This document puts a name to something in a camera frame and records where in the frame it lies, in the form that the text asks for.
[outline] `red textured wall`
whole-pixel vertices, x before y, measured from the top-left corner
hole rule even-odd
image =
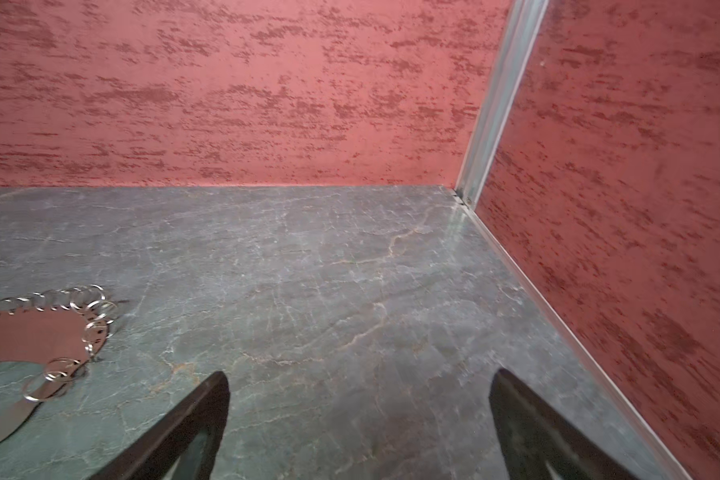
[[[720,0],[551,0],[478,214],[720,480]]]
[[[0,185],[452,185],[508,5],[0,0]]]

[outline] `metal baseboard strip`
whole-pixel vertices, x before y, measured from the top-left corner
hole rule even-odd
[[[512,2],[498,56],[490,69],[488,92],[480,106],[456,180],[459,197],[472,208],[477,205],[485,186],[548,4],[549,0]]]
[[[483,223],[482,220],[470,210],[467,206],[463,206],[464,212],[472,220],[472,223],[478,228],[480,234],[486,239],[490,247],[499,255],[501,261],[507,266],[507,268],[516,275],[519,279],[520,284],[528,292],[530,298],[536,303],[541,312],[552,323],[559,334],[567,341],[568,345],[574,351],[574,354],[594,376],[597,383],[605,389],[606,394],[614,403],[616,408],[619,409],[621,414],[626,418],[628,423],[635,429],[638,435],[640,435],[645,443],[653,451],[653,455],[656,460],[663,467],[667,475],[672,480],[692,480],[692,477],[688,474],[688,471],[680,464],[677,458],[670,452],[670,450],[661,441],[661,438],[653,431],[648,423],[643,419],[642,415],[632,405],[632,402],[624,394],[619,387],[616,386],[614,381],[608,377],[605,370],[595,361],[595,358],[586,350],[584,344],[576,338],[574,332],[565,324],[560,315],[552,308],[552,305],[547,302],[544,295],[539,292],[536,285],[534,285],[525,272],[522,271],[520,266],[514,261],[509,255],[509,252],[499,243],[497,238],[490,232],[488,227]]]

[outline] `metal chain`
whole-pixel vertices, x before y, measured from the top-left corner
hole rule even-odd
[[[110,325],[115,321],[117,304],[106,299],[104,289],[98,285],[72,286],[62,290],[46,290],[43,293],[33,292],[27,296],[12,296],[0,299],[0,315],[15,315],[18,310],[26,312],[35,309],[39,312],[46,310],[56,311],[72,310],[78,312],[83,318],[94,318],[88,320],[83,331],[83,342],[85,351],[88,353],[88,360],[93,360],[99,351],[98,346],[111,335]],[[29,379],[21,389],[21,395],[31,402],[46,402],[51,398],[63,395],[70,384],[81,377],[80,364],[82,362],[66,357],[50,360],[41,374]],[[37,378],[58,384],[60,388],[53,386],[44,389],[48,392],[46,396],[30,395],[30,384]]]

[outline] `gray marble floor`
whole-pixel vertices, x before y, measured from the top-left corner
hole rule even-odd
[[[128,300],[120,328],[0,480],[85,478],[214,370],[214,478],[506,478],[500,366],[662,477],[442,187],[0,189],[0,297],[79,283]],[[38,368],[0,364],[0,402]]]

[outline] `marble tile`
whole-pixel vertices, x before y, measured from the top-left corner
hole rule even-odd
[[[445,188],[0,189],[0,296],[78,283],[126,301],[119,328],[0,480],[90,475],[215,370],[214,478],[506,478],[500,366],[662,478]],[[0,365],[0,401],[37,368]]]

